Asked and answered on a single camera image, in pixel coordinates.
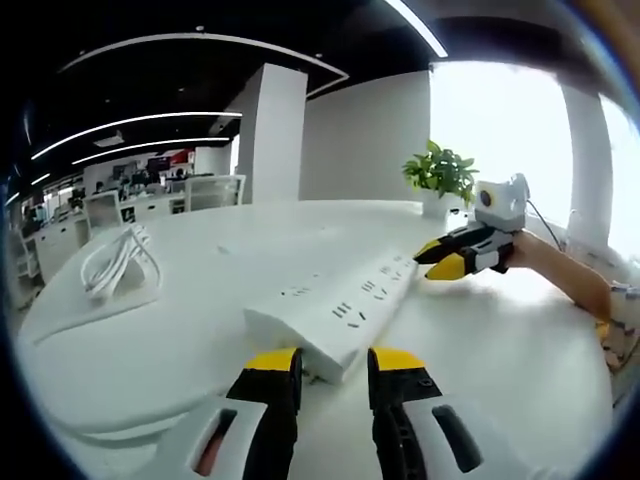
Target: white cabinet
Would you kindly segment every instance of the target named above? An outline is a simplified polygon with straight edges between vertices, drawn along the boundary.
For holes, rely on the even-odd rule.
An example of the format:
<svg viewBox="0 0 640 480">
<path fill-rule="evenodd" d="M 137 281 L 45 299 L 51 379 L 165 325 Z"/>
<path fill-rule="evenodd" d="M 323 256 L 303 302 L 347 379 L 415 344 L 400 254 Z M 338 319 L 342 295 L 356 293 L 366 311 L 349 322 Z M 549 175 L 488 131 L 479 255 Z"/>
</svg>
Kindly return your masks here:
<svg viewBox="0 0 640 480">
<path fill-rule="evenodd" d="M 33 234 L 40 273 L 45 284 L 49 283 L 66 261 L 82 247 L 78 223 L 83 221 L 86 220 L 70 219 L 54 223 Z"/>
<path fill-rule="evenodd" d="M 160 196 L 159 198 L 149 198 L 137 200 L 134 204 L 134 214 L 136 222 L 145 222 L 158 217 L 171 215 L 169 198 Z"/>
</svg>

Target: human arm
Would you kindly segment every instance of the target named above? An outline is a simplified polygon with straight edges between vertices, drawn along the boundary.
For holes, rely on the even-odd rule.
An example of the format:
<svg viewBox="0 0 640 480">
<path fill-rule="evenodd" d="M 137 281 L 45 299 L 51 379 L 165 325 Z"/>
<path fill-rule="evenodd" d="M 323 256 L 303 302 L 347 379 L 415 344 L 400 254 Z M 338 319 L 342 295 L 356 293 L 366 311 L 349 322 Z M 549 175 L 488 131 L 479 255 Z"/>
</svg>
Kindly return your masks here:
<svg viewBox="0 0 640 480">
<path fill-rule="evenodd" d="M 594 317 L 611 318 L 611 287 L 600 274 L 532 233 L 516 233 L 513 244 L 515 251 L 508 266 L 536 271 Z"/>
</svg>

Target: power outlet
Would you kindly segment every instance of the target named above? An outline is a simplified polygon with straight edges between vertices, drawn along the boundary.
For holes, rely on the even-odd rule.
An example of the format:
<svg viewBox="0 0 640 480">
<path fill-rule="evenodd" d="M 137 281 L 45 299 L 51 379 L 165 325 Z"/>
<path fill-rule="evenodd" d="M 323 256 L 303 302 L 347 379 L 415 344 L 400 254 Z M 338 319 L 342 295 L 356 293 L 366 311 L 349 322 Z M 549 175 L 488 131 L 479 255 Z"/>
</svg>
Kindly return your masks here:
<svg viewBox="0 0 640 480">
<path fill-rule="evenodd" d="M 244 310 L 261 349 L 302 347 L 305 368 L 341 383 L 391 320 L 417 264 L 384 252 L 340 276 L 313 277 Z"/>
</svg>

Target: black ceiling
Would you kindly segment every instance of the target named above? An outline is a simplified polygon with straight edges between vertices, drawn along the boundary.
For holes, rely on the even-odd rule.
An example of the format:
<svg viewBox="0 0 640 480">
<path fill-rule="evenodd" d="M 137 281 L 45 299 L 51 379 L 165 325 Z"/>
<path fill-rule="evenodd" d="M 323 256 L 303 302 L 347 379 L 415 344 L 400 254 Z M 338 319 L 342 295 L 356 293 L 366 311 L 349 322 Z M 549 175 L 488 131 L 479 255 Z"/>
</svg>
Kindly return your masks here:
<svg viewBox="0 0 640 480">
<path fill-rule="evenodd" d="M 43 173 L 51 172 L 53 180 L 84 168 L 89 162 L 78 166 L 72 162 L 105 151 L 93 142 L 116 130 L 125 143 L 113 148 L 207 136 L 216 118 L 145 121 L 101 130 L 30 159 L 69 135 L 113 121 L 167 112 L 223 111 L 264 63 L 307 72 L 309 92 L 339 78 L 272 50 L 195 39 L 129 45 L 63 69 L 98 48 L 147 35 L 195 34 L 202 26 L 205 33 L 267 42 L 310 57 L 321 54 L 323 62 L 350 76 L 319 95 L 423 70 L 435 58 L 383 0 L 111 1 L 85 2 L 81 7 L 56 3 L 38 9 L 29 20 L 30 41 L 12 57 L 14 80 L 19 80 L 19 91 L 25 94 L 23 98 L 16 94 L 15 101 L 26 107 L 13 130 L 20 177 L 14 170 L 10 193 L 26 192 L 30 181 Z M 564 51 L 561 35 L 546 27 L 484 17 L 444 18 L 429 27 L 446 45 L 450 60 L 494 59 L 588 70 L 581 58 Z M 238 122 L 233 122 L 219 135 L 231 136 L 237 130 Z"/>
</svg>

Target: computer monitor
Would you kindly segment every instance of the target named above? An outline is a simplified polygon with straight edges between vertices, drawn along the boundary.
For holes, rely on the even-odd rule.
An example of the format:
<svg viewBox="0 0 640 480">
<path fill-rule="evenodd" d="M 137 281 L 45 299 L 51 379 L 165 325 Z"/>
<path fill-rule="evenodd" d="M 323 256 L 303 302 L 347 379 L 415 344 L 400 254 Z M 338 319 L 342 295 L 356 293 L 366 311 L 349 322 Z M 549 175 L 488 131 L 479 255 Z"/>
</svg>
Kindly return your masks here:
<svg viewBox="0 0 640 480">
<path fill-rule="evenodd" d="M 147 176 L 142 172 L 136 172 L 131 175 L 131 186 L 144 185 L 146 183 Z"/>
<path fill-rule="evenodd" d="M 148 172 L 162 172 L 171 168 L 171 159 L 169 157 L 150 158 L 147 161 Z"/>
<path fill-rule="evenodd" d="M 41 188 L 33 192 L 32 203 L 33 205 L 40 205 L 41 203 L 44 203 L 44 192 Z"/>
<path fill-rule="evenodd" d="M 79 198 L 80 200 L 82 200 L 84 197 L 85 197 L 84 188 L 82 189 L 74 188 L 71 191 L 71 198 Z"/>
<path fill-rule="evenodd" d="M 113 167 L 113 179 L 120 180 L 120 178 L 124 175 L 125 168 L 126 165 L 116 165 L 115 167 Z"/>
</svg>

